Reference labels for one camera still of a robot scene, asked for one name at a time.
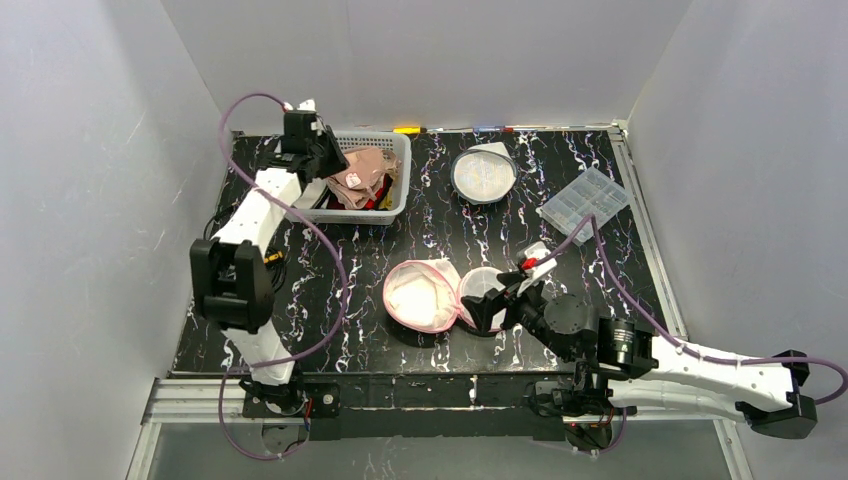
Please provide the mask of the beige pink bra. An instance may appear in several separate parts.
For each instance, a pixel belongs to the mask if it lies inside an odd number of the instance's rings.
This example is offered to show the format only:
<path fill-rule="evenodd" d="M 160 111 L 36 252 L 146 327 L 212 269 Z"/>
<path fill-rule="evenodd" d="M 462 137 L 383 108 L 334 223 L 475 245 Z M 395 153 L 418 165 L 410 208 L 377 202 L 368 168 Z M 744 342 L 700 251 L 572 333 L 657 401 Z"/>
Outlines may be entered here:
<path fill-rule="evenodd" d="M 356 147 L 345 154 L 349 168 L 326 179 L 329 190 L 346 210 L 371 209 L 386 181 L 399 175 L 396 154 L 378 147 Z"/>

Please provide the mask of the bright red bra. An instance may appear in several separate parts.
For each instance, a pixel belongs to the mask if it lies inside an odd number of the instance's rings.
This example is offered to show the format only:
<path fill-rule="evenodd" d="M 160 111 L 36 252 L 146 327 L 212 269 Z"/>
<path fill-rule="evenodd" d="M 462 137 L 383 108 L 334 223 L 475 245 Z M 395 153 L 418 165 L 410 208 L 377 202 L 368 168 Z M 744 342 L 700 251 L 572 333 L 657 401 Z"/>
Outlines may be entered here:
<path fill-rule="evenodd" d="M 392 207 L 392 187 L 384 186 L 377 193 L 377 198 L 372 202 L 371 209 L 385 211 Z"/>

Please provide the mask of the white pink-trim laundry bag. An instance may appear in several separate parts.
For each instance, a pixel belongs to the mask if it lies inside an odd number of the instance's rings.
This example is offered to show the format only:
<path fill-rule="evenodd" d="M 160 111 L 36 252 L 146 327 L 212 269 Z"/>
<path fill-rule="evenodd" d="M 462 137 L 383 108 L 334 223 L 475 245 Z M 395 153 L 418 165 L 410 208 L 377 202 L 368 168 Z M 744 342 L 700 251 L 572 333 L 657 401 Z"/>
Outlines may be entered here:
<path fill-rule="evenodd" d="M 494 335 L 502 330 L 505 312 L 497 312 L 489 329 L 481 330 L 461 299 L 501 289 L 499 273 L 489 266 L 461 273 L 448 259 L 407 260 L 385 277 L 383 303 L 396 322 L 421 333 L 443 333 L 462 321 L 474 334 Z"/>

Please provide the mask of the black bra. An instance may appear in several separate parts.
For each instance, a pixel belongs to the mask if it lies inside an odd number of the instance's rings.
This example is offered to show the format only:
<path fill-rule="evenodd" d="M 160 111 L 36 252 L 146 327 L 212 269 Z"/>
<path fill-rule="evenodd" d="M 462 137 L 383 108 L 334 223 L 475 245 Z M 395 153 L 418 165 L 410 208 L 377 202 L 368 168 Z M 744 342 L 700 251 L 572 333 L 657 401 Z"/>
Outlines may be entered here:
<path fill-rule="evenodd" d="M 329 193 L 326 181 L 315 179 L 305 187 L 301 196 L 292 203 L 292 206 L 301 210 L 318 209 L 326 202 Z"/>

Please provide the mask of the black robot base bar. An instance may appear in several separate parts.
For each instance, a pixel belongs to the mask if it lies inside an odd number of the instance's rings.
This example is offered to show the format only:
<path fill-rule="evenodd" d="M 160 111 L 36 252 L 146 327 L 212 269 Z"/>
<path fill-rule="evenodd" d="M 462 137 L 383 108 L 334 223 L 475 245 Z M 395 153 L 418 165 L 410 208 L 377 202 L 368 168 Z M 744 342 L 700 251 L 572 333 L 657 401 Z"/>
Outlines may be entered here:
<path fill-rule="evenodd" d="M 304 420 L 314 441 L 376 437 L 529 437 L 580 450 L 613 442 L 615 410 L 579 403 L 571 374 L 297 374 L 240 380 L 248 419 Z"/>

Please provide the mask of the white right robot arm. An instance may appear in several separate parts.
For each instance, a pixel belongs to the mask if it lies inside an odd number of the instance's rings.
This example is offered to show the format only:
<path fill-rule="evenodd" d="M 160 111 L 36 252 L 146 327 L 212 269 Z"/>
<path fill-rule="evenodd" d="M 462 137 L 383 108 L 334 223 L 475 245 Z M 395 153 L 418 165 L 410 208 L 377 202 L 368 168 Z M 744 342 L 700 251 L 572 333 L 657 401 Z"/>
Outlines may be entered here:
<path fill-rule="evenodd" d="M 801 354 L 786 362 L 729 364 L 690 356 L 657 339 L 645 321 L 610 318 L 573 295 L 546 299 L 541 286 L 519 293 L 492 288 L 461 303 L 475 327 L 521 326 L 562 362 L 573 366 L 557 382 L 541 382 L 530 396 L 542 416 L 633 414 L 641 407 L 714 415 L 744 422 L 754 432 L 804 439 L 818 423 L 815 402 L 801 393 L 809 375 Z"/>

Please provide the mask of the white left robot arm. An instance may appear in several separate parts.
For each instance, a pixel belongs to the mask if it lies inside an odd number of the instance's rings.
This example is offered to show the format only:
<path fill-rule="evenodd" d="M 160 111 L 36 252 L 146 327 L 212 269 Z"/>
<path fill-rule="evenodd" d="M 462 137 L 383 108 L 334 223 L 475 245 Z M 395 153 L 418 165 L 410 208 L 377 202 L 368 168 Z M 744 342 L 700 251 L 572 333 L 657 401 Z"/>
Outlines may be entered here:
<path fill-rule="evenodd" d="M 299 200 L 311 181 L 348 166 L 316 112 L 287 112 L 283 127 L 282 166 L 258 169 L 230 219 L 189 251 L 198 315 L 233 344 L 253 381 L 274 387 L 289 382 L 294 363 L 273 326 L 275 292 L 265 255 L 285 218 L 284 208 Z"/>

